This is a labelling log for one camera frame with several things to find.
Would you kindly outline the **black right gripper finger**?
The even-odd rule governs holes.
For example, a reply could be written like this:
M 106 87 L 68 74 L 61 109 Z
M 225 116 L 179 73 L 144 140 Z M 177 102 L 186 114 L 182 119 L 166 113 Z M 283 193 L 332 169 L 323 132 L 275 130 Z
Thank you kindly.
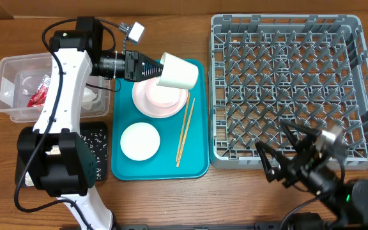
M 295 150 L 307 150 L 317 140 L 320 130 L 282 119 L 279 125 Z
M 256 150 L 261 159 L 261 163 L 263 165 L 263 170 L 268 182 L 272 182 L 273 180 L 280 181 L 286 178 L 286 169 L 288 166 L 288 158 L 285 157 L 281 152 L 276 151 L 269 145 L 259 141 L 255 143 Z M 271 155 L 276 161 L 278 161 L 278 166 L 273 167 L 266 156 L 267 154 Z

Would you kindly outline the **white cup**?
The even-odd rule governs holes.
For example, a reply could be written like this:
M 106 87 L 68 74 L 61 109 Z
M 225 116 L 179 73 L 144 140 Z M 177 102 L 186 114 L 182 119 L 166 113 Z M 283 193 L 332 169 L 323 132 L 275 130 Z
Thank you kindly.
M 163 70 L 157 77 L 157 86 L 190 90 L 196 85 L 199 75 L 196 65 L 167 52 L 163 53 L 160 64 Z

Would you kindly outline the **pink shallow bowl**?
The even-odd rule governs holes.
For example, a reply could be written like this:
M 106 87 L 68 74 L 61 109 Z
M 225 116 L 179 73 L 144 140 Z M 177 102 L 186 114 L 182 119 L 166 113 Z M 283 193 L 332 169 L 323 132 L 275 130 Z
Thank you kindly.
M 171 107 L 178 103 L 181 90 L 165 86 L 158 86 L 156 79 L 147 80 L 145 83 L 147 99 L 157 107 Z

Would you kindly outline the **white napkin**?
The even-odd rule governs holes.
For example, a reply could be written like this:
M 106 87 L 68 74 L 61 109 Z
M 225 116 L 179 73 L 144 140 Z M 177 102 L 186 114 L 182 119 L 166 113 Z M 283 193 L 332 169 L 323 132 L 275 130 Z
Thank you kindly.
M 82 99 L 82 108 L 86 110 L 90 110 L 96 98 L 97 98 L 97 94 L 94 93 L 91 89 L 85 87 L 83 99 Z

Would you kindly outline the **white bowl with food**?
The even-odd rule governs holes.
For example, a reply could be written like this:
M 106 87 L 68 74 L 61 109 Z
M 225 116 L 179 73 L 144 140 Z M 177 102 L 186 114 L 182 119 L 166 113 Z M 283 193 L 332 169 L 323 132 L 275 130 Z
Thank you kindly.
M 160 134 L 157 129 L 145 122 L 128 126 L 120 138 L 123 154 L 134 161 L 150 159 L 160 147 Z

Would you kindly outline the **red snack wrapper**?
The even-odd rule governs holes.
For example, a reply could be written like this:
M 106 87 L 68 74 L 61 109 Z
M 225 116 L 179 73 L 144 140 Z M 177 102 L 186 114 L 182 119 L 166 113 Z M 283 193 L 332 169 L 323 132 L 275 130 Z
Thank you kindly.
M 50 84 L 50 77 L 45 76 L 38 86 L 36 92 L 33 94 L 33 96 L 29 99 L 27 107 L 42 107 L 44 106 L 47 93 L 49 90 L 49 84 Z

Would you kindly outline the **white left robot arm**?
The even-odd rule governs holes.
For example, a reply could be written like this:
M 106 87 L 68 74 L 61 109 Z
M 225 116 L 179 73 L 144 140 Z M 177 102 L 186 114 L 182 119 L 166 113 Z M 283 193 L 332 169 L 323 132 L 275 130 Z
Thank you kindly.
M 50 84 L 40 117 L 19 134 L 17 151 L 38 190 L 63 203 L 81 229 L 117 229 L 114 214 L 96 187 L 96 158 L 80 134 L 84 88 L 89 77 L 141 82 L 162 74 L 163 65 L 134 51 L 103 49 L 103 33 L 114 23 L 77 17 L 73 30 L 50 28 L 42 40 L 52 57 Z

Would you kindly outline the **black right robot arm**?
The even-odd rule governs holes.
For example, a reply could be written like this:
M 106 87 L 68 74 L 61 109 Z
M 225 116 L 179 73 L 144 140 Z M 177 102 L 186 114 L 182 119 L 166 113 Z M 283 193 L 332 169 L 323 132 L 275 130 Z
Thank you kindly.
M 368 229 L 368 180 L 345 180 L 349 148 L 342 127 L 321 130 L 288 120 L 279 125 L 296 154 L 288 158 L 257 142 L 266 179 L 286 188 L 300 182 L 314 195 L 286 214 L 279 229 Z

